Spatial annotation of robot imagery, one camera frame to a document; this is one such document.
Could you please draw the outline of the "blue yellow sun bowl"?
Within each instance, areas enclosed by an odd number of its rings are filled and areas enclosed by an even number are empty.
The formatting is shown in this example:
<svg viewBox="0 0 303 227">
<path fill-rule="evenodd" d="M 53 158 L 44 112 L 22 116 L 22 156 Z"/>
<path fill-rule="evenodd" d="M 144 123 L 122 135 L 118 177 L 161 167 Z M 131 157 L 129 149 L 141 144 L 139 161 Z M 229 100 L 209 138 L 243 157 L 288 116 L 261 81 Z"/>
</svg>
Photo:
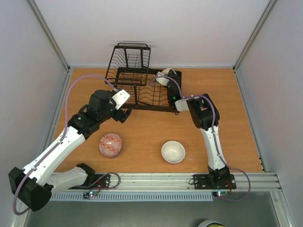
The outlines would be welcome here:
<svg viewBox="0 0 303 227">
<path fill-rule="evenodd" d="M 171 68 L 166 68 L 166 69 L 162 70 L 161 73 L 164 74 L 165 76 L 169 76 L 171 78 L 177 76 L 177 73 Z"/>
</svg>

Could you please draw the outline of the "red diamond pattern bowl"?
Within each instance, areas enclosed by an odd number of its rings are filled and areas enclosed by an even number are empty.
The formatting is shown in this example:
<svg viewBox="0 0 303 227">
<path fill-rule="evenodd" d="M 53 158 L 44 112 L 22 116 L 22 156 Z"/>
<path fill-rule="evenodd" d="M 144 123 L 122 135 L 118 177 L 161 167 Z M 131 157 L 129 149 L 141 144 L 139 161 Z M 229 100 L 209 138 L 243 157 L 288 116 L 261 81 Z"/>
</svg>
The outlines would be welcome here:
<svg viewBox="0 0 303 227">
<path fill-rule="evenodd" d="M 123 142 L 117 134 L 108 133 L 101 138 L 98 148 L 102 156 L 116 158 L 122 152 Z"/>
</svg>

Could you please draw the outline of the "black wire dish rack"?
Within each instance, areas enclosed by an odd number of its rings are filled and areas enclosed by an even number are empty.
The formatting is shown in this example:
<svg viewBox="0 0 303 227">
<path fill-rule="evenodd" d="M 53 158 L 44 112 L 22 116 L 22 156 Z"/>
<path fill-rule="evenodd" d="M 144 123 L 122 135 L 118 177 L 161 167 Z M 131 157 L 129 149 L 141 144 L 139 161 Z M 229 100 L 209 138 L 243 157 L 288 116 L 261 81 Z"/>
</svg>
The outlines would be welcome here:
<svg viewBox="0 0 303 227">
<path fill-rule="evenodd" d="M 167 88 L 155 79 L 162 69 L 150 68 L 150 55 L 147 44 L 118 43 L 113 48 L 106 79 L 130 94 L 123 108 L 178 114 L 168 103 Z"/>
</svg>

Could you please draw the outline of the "plain white bowl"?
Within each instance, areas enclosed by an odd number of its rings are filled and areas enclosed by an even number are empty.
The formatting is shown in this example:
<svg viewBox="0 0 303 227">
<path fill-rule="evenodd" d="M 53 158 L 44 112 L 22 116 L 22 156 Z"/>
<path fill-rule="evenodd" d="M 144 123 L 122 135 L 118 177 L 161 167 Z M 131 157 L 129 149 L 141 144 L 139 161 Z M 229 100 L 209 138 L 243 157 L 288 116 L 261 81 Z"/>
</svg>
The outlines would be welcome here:
<svg viewBox="0 0 303 227">
<path fill-rule="evenodd" d="M 161 148 L 161 156 L 164 161 L 171 165 L 176 165 L 183 161 L 186 151 L 184 146 L 177 141 L 167 141 Z"/>
</svg>

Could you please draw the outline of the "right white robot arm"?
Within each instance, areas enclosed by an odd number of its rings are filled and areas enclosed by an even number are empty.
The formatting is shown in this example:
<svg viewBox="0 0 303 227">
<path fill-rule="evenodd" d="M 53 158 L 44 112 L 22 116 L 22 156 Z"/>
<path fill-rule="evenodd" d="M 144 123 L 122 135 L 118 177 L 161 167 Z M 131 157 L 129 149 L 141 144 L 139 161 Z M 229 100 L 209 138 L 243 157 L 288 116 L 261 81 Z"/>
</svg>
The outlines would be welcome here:
<svg viewBox="0 0 303 227">
<path fill-rule="evenodd" d="M 171 79 L 166 88 L 169 105 L 177 112 L 189 111 L 194 125 L 202 133 L 208 156 L 210 186 L 222 186 L 228 179 L 230 170 L 225 163 L 218 135 L 220 114 L 217 108 L 207 93 L 184 98 L 180 95 L 180 86 Z"/>
</svg>

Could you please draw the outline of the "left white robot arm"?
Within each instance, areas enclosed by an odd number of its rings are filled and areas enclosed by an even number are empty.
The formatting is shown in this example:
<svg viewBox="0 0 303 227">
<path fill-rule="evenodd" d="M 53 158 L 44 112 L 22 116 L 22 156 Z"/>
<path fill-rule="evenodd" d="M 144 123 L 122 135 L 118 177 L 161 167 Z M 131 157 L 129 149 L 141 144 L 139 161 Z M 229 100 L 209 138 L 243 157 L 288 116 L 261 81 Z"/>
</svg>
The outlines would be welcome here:
<svg viewBox="0 0 303 227">
<path fill-rule="evenodd" d="M 93 169 L 84 163 L 60 174 L 55 175 L 54 171 L 72 151 L 98 131 L 102 123 L 111 118 L 124 123 L 132 111 L 122 110 L 129 98 L 130 94 L 125 90 L 96 90 L 89 103 L 66 122 L 61 134 L 45 151 L 22 169 L 15 167 L 9 172 L 16 215 L 23 214 L 17 211 L 18 200 L 28 209 L 38 211 L 55 194 L 73 187 L 91 188 L 96 183 Z"/>
</svg>

